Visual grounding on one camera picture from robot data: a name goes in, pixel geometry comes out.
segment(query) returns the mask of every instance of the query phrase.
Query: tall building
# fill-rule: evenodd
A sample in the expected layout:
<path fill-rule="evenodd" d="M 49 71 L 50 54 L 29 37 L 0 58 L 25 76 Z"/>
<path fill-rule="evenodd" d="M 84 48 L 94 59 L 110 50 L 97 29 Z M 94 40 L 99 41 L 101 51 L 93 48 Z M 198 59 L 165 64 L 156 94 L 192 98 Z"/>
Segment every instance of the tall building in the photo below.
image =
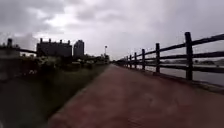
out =
<path fill-rule="evenodd" d="M 83 57 L 85 54 L 85 43 L 82 40 L 78 40 L 73 47 L 73 57 Z"/>
<path fill-rule="evenodd" d="M 68 43 L 43 41 L 37 44 L 37 56 L 55 56 L 55 57 L 72 57 L 72 45 Z"/>

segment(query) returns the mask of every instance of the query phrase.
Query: water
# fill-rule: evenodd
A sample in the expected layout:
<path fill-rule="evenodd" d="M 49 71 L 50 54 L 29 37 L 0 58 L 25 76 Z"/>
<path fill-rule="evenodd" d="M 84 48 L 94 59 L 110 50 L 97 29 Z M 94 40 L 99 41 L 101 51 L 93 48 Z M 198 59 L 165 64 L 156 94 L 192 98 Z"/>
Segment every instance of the water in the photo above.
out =
<path fill-rule="evenodd" d="M 215 67 L 215 66 L 205 66 L 200 65 L 200 67 Z M 146 70 L 155 72 L 155 67 L 148 67 L 146 66 Z M 186 78 L 186 71 L 179 70 L 179 69 L 168 69 L 168 68 L 161 68 L 160 72 L 163 74 L 171 75 L 171 76 L 177 76 Z M 207 72 L 193 72 L 193 79 L 195 81 L 202 81 L 202 82 L 209 82 L 212 84 L 218 84 L 224 86 L 224 74 L 219 73 L 207 73 Z"/>

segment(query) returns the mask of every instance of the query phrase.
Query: sky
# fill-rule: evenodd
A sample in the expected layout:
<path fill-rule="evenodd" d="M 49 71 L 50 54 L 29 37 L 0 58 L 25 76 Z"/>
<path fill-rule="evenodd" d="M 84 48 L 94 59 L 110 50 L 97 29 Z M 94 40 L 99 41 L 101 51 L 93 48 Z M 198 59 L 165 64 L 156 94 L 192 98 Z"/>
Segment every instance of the sky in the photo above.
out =
<path fill-rule="evenodd" d="M 0 41 L 35 50 L 39 38 L 85 42 L 91 55 L 112 59 L 224 33 L 223 0 L 0 0 Z M 195 52 L 223 50 L 222 42 Z M 185 52 L 180 49 L 175 53 Z"/>

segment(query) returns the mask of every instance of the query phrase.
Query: brick walkway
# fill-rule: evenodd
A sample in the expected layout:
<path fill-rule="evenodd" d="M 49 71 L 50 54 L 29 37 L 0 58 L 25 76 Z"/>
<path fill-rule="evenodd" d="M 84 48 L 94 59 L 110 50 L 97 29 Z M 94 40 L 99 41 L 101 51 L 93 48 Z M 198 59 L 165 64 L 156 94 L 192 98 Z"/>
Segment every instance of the brick walkway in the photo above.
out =
<path fill-rule="evenodd" d="M 224 96 L 110 65 L 49 128 L 224 128 Z"/>

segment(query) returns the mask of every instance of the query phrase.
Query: wooden fence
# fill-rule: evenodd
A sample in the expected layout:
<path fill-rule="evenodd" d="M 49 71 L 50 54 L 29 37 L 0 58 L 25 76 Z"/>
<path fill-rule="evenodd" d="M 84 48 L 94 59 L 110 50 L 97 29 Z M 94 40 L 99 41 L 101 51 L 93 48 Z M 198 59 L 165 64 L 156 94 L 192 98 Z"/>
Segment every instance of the wooden fence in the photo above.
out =
<path fill-rule="evenodd" d="M 142 66 L 142 70 L 145 70 L 146 66 L 151 66 L 156 68 L 156 73 L 160 73 L 160 68 L 170 68 L 170 69 L 180 69 L 186 71 L 186 79 L 192 80 L 193 79 L 193 71 L 200 71 L 200 72 L 211 72 L 211 73 L 224 73 L 224 68 L 221 67 L 200 67 L 200 66 L 193 66 L 193 59 L 194 58 L 214 58 L 214 57 L 224 57 L 224 51 L 217 51 L 217 52 L 209 52 L 209 53 L 193 53 L 193 46 L 211 43 L 215 41 L 224 40 L 224 34 L 213 36 L 210 38 L 204 38 L 200 40 L 192 41 L 191 33 L 185 33 L 185 43 L 173 45 L 166 48 L 160 48 L 160 44 L 156 44 L 156 49 L 154 51 L 145 52 L 145 49 L 142 49 L 142 53 L 137 55 L 135 53 L 133 56 L 130 55 L 118 61 L 119 64 L 137 69 L 137 65 Z M 161 52 L 171 51 L 178 48 L 186 48 L 186 54 L 179 54 L 179 55 L 170 55 L 170 56 L 160 56 Z M 156 54 L 156 57 L 146 58 L 146 55 Z M 186 65 L 165 65 L 161 64 L 161 60 L 168 60 L 168 59 L 185 59 Z"/>

